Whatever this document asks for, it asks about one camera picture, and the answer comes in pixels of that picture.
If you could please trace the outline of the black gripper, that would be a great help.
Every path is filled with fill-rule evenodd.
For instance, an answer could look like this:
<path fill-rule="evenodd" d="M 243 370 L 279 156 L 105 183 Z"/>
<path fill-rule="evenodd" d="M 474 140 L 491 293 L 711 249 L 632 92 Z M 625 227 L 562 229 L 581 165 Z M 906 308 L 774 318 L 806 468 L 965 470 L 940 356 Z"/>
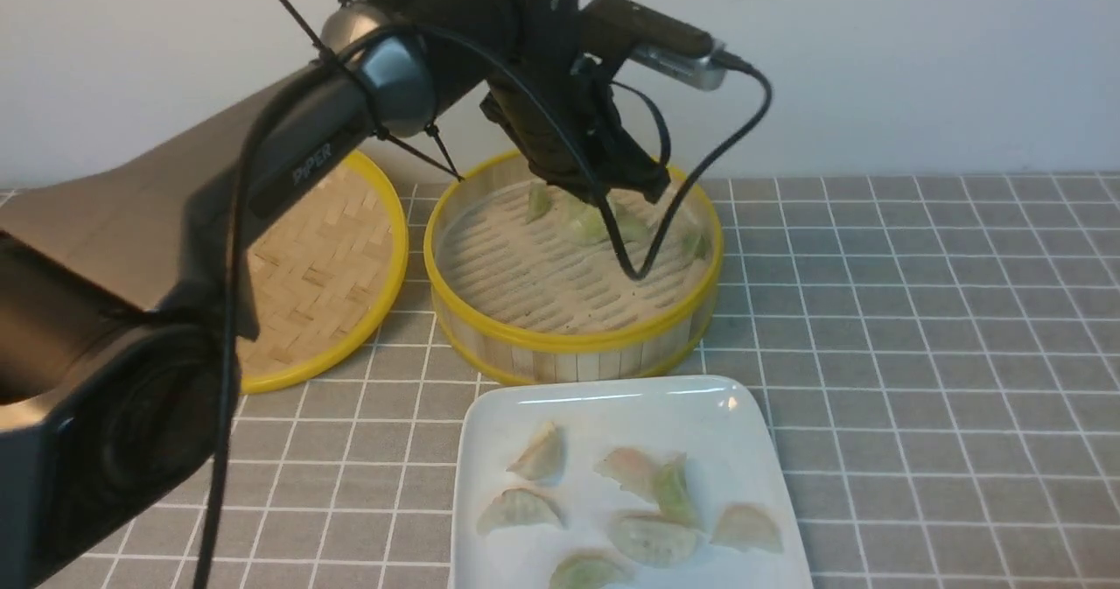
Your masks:
<path fill-rule="evenodd" d="M 507 134 L 536 178 L 592 207 L 612 205 L 612 189 L 640 191 L 652 205 L 660 202 L 671 185 L 668 166 L 653 163 L 620 123 L 613 78 L 603 74 L 599 60 L 591 55 L 521 55 L 507 63 L 536 96 L 491 67 L 483 78 L 488 91 L 480 110 Z"/>

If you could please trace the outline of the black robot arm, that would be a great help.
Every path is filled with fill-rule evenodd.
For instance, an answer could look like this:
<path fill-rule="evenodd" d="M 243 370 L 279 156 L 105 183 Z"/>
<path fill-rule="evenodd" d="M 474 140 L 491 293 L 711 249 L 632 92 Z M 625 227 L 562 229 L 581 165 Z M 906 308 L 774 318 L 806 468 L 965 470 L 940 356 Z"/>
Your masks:
<path fill-rule="evenodd" d="M 668 158 L 612 81 L 711 36 L 632 0 L 339 0 L 316 58 L 131 162 L 3 208 L 3 586 L 32 588 L 212 467 L 207 585 L 259 333 L 248 247 L 368 138 L 404 144 L 480 84 L 529 169 L 655 202 Z"/>

